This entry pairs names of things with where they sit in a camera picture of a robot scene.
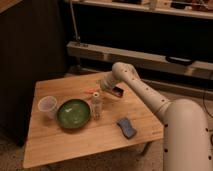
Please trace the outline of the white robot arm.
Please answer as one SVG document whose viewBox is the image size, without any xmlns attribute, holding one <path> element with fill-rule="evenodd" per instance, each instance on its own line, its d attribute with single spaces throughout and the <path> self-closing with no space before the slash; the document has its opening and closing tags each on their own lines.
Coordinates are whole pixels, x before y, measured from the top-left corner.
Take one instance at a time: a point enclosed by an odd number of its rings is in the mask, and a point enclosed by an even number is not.
<svg viewBox="0 0 213 171">
<path fill-rule="evenodd" d="M 100 79 L 103 91 L 124 82 L 164 125 L 164 171 L 213 171 L 213 155 L 207 117 L 202 107 L 190 99 L 171 101 L 144 83 L 136 69 L 116 62 Z"/>
</svg>

